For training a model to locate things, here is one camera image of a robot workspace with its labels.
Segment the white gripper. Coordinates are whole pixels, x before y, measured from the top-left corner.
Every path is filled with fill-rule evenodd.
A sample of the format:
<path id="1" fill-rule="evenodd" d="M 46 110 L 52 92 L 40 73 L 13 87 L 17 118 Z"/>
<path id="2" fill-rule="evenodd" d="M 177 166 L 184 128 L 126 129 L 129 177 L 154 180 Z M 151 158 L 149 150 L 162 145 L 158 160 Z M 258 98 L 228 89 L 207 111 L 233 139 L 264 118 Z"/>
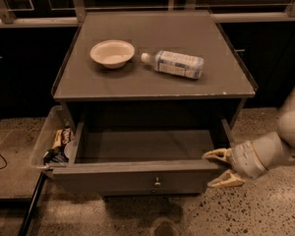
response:
<path id="1" fill-rule="evenodd" d="M 266 173 L 266 168 L 258 159 L 255 149 L 250 141 L 231 148 L 218 148 L 203 154 L 203 159 L 217 159 L 231 163 L 232 168 L 242 177 L 257 179 Z M 240 187 L 245 181 L 232 170 L 228 169 L 219 177 L 208 182 L 210 188 Z"/>

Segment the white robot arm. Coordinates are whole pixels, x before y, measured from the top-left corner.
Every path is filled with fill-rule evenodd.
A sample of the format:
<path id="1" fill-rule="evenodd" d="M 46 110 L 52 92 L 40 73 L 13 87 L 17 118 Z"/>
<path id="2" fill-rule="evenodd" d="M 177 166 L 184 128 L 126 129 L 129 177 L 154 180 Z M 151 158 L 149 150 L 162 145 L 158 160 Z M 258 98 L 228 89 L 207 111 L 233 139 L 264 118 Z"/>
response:
<path id="1" fill-rule="evenodd" d="M 295 87 L 279 109 L 276 131 L 235 147 L 208 151 L 203 158 L 231 166 L 207 183 L 210 188 L 242 186 L 246 179 L 258 179 L 277 166 L 295 165 Z"/>

